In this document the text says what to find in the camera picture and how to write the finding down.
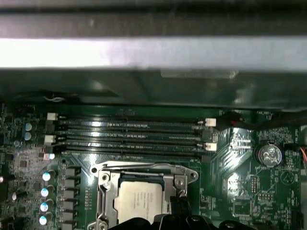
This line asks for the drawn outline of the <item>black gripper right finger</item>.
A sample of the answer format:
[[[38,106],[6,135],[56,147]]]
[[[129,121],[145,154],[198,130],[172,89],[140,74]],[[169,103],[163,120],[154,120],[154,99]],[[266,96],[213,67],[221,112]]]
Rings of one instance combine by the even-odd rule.
[[[185,230],[252,230],[252,227],[234,220],[225,220],[216,227],[209,218],[193,215],[185,196],[179,198],[179,216]]]

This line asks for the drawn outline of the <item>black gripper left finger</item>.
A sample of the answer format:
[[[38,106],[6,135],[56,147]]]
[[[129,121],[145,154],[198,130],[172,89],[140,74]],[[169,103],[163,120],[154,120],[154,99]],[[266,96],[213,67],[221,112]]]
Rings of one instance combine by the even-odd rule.
[[[180,197],[170,197],[170,214],[155,216],[154,222],[136,217],[111,228],[111,230],[179,230],[180,229]]]

